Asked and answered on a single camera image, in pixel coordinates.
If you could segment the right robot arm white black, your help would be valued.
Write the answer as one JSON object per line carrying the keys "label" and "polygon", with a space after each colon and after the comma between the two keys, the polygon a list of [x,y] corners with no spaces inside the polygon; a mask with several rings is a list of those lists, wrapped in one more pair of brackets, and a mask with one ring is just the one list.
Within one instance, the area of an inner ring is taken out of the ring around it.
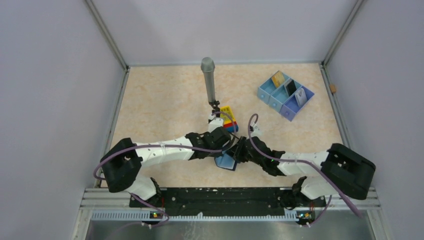
{"label": "right robot arm white black", "polygon": [[364,200],[376,171],[372,161],[341,143],[324,151],[292,153],[272,150],[257,136],[242,137],[228,155],[239,163],[253,162],[274,177],[299,176],[293,192],[299,206],[333,194]]}

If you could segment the dark blue card holder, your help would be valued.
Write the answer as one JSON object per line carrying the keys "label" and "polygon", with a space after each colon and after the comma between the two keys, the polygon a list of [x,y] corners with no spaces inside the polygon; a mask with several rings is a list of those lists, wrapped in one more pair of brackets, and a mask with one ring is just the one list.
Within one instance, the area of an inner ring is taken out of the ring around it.
{"label": "dark blue card holder", "polygon": [[222,155],[215,157],[214,162],[218,168],[229,171],[235,171],[238,164],[234,158],[227,154],[225,151],[222,153]]}

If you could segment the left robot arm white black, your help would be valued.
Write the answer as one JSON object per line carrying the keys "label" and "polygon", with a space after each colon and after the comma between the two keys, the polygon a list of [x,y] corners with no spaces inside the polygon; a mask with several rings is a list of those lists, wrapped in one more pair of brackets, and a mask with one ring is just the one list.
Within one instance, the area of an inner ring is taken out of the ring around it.
{"label": "left robot arm white black", "polygon": [[190,132],[173,140],[154,143],[136,143],[129,137],[123,138],[100,160],[103,180],[109,192],[135,194],[147,206],[154,207],[160,202],[160,189],[152,177],[141,174],[143,167],[220,157],[231,140],[231,134],[224,127],[211,132]]}

